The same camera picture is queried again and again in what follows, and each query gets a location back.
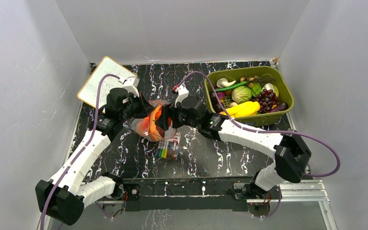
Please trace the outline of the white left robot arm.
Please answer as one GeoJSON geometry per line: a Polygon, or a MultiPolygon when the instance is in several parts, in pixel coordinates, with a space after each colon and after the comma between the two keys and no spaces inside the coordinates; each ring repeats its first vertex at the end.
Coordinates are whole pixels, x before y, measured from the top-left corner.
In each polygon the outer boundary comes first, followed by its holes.
{"type": "Polygon", "coordinates": [[[48,180],[40,180],[36,187],[41,224],[50,216],[66,225],[73,225],[84,209],[109,196],[119,199],[124,193],[122,180],[109,172],[82,185],[89,169],[99,155],[112,143],[131,118],[144,118],[153,107],[135,86],[113,88],[106,97],[106,104],[95,106],[95,116],[83,140],[65,164],[48,180]]]}

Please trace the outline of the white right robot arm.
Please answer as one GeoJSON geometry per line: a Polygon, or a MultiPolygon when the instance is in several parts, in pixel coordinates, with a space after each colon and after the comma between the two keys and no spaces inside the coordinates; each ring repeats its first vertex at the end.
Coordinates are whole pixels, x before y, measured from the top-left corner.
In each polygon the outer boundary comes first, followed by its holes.
{"type": "Polygon", "coordinates": [[[176,104],[158,105],[150,120],[155,123],[157,131],[194,127],[206,138],[240,144],[273,159],[273,163],[257,172],[249,184],[233,186],[231,192],[235,199],[264,198],[274,186],[285,181],[301,182],[311,158],[311,151],[296,132],[267,133],[230,120],[227,116],[209,112],[195,96],[188,96],[176,104]]]}

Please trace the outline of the clear zip bag orange zipper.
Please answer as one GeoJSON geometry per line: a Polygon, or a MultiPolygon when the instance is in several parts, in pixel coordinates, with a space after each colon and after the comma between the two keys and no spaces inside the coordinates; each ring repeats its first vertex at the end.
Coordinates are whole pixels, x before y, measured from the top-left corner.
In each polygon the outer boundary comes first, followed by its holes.
{"type": "Polygon", "coordinates": [[[172,139],[176,135],[177,129],[172,127],[172,120],[170,118],[168,119],[169,126],[166,131],[156,125],[156,120],[161,116],[162,106],[168,103],[167,100],[150,101],[149,104],[155,107],[154,111],[145,118],[134,119],[130,123],[130,128],[138,135],[151,142],[172,139]]]}

